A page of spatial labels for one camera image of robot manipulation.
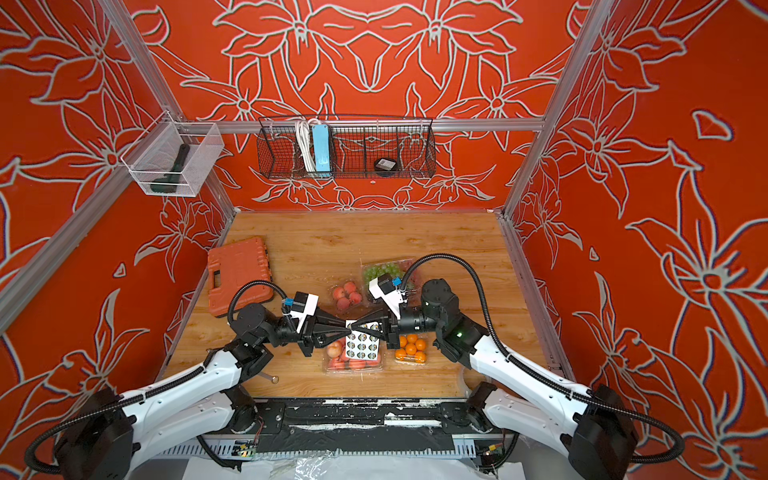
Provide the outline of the fruit sticker sheet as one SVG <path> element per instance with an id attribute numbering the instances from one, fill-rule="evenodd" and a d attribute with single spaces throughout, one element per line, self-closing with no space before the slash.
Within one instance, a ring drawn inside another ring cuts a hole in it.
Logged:
<path id="1" fill-rule="evenodd" d="M 363 362 L 366 366 L 378 365 L 381 361 L 380 342 L 371 333 L 353 330 L 344 338 L 343 358 Z"/>

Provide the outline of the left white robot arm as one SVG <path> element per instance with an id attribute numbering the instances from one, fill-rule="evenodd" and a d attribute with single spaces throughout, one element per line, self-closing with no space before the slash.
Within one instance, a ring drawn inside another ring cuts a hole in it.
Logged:
<path id="1" fill-rule="evenodd" d="M 220 430 L 237 415 L 254 420 L 253 402 L 242 385 L 264 370 L 273 348 L 297 344 L 311 356 L 350 332 L 344 320 L 318 307 L 316 296 L 299 292 L 289 297 L 272 282 L 265 285 L 281 298 L 280 315 L 260 303 L 238 306 L 258 284 L 246 283 L 230 301 L 226 319 L 235 334 L 232 341 L 153 385 L 124 394 L 99 391 L 75 417 L 31 442 L 24 453 L 26 466 L 65 479 L 123 479 L 151 457 L 151 446 L 173 419 L 184 439 Z"/>

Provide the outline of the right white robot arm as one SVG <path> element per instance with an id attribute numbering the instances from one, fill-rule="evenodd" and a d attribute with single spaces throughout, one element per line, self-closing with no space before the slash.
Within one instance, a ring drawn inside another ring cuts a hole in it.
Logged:
<path id="1" fill-rule="evenodd" d="M 407 284 L 420 266 L 446 260 L 463 267 L 472 279 L 484 321 L 461 311 L 460 299 L 444 279 L 426 281 L 420 302 L 408 303 Z M 383 341 L 399 347 L 411 333 L 432 332 L 438 351 L 453 363 L 480 373 L 518 394 L 492 391 L 480 397 L 480 411 L 493 426 L 531 438 L 564 456 L 584 479 L 622 479 L 632 464 L 662 464 L 682 456 L 685 441 L 673 427 L 629 410 L 617 392 L 591 389 L 565 379 L 509 348 L 500 339 L 477 272 L 466 260 L 434 253 L 415 260 L 406 272 L 388 273 L 368 283 L 382 309 L 355 322 L 357 329 L 376 322 Z"/>

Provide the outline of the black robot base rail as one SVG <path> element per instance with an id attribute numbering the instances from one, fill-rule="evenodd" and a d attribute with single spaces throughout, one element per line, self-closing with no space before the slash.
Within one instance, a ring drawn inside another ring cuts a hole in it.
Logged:
<path id="1" fill-rule="evenodd" d="M 511 435 L 458 398 L 276 398 L 239 436 L 256 454 L 413 454 L 473 457 Z"/>

